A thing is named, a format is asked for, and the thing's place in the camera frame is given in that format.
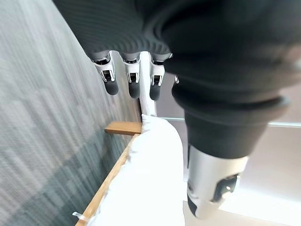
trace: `white bedding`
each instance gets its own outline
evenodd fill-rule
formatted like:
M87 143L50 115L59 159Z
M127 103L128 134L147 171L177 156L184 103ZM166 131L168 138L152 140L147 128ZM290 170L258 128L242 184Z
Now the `white bedding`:
M184 226L182 143L166 120L143 115L142 134L88 226Z

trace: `black robotic arm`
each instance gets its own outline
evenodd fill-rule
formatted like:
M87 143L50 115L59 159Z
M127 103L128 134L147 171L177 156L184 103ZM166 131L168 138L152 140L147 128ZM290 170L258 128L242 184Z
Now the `black robotic arm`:
M110 50L139 97L139 54L151 55L150 96L166 71L185 110L188 203L208 216L231 194L267 123L286 110L281 88L301 76L299 0L54 0L107 91L118 91Z

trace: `gray wall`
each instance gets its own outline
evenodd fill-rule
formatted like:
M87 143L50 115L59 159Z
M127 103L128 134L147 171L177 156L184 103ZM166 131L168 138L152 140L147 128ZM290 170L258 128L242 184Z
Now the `gray wall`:
M130 139L104 127L140 120L137 103L119 58L106 94L52 1L4 0L0 14L0 225L73 225Z

